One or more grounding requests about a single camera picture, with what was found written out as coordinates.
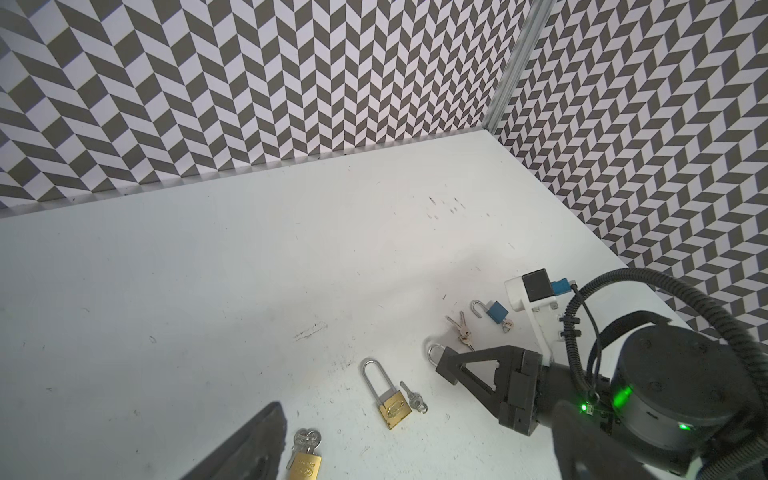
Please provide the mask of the black padlock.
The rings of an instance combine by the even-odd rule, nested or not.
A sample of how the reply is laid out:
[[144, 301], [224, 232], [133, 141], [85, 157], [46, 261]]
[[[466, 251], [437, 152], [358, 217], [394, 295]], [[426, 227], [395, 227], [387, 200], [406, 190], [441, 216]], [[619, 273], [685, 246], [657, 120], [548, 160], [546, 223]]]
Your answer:
[[446, 347], [439, 343], [433, 343], [430, 344], [427, 347], [426, 356], [428, 361], [433, 365], [437, 366], [442, 359], [442, 356], [446, 350]]

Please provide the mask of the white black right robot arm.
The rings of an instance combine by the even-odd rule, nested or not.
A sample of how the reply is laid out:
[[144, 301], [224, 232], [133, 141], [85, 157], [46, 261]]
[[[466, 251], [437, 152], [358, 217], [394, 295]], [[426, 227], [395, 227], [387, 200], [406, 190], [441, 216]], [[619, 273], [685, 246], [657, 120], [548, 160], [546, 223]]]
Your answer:
[[[636, 310], [597, 328], [587, 358], [580, 322], [588, 299], [636, 282], [682, 301], [717, 332], [711, 340], [658, 313]], [[538, 348], [459, 353], [435, 344], [436, 372], [466, 388], [498, 422], [523, 435], [551, 430], [565, 479], [649, 479], [655, 470], [700, 479], [767, 475], [767, 357], [711, 297], [646, 268], [622, 268], [579, 286], [539, 269], [506, 284]]]

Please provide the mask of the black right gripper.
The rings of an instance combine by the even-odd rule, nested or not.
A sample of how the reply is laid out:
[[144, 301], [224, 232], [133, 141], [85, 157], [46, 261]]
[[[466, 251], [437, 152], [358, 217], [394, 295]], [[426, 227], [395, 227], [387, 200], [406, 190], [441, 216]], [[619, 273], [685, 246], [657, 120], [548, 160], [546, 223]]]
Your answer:
[[[543, 356], [513, 346], [499, 346], [459, 353], [443, 347], [435, 371], [452, 385], [461, 384], [499, 424], [524, 436], [537, 428], [539, 381], [545, 367]], [[482, 380], [470, 364], [494, 362], [493, 384]]]

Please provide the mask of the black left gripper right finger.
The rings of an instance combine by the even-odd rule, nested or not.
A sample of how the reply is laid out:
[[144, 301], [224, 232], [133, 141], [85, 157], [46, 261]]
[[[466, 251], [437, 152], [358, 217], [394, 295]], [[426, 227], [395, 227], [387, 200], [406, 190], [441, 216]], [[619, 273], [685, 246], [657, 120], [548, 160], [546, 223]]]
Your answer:
[[616, 441], [578, 413], [574, 405], [564, 401], [556, 405], [551, 431], [562, 479], [654, 479]]

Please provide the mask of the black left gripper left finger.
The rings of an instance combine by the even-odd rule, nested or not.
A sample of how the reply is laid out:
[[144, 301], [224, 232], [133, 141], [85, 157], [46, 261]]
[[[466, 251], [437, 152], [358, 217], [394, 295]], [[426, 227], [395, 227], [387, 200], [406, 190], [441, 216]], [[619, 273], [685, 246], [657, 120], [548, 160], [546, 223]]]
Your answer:
[[286, 435], [287, 420], [282, 405], [271, 402], [183, 479], [276, 479]]

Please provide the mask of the large brass padlock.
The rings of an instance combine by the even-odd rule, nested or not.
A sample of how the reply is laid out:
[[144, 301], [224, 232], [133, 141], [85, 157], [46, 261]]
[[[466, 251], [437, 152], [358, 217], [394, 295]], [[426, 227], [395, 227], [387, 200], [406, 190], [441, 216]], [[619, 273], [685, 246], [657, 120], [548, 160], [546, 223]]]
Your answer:
[[363, 359], [359, 370], [389, 431], [393, 431], [413, 412], [426, 414], [429, 411], [423, 396], [411, 390], [405, 382], [396, 385], [377, 359]]

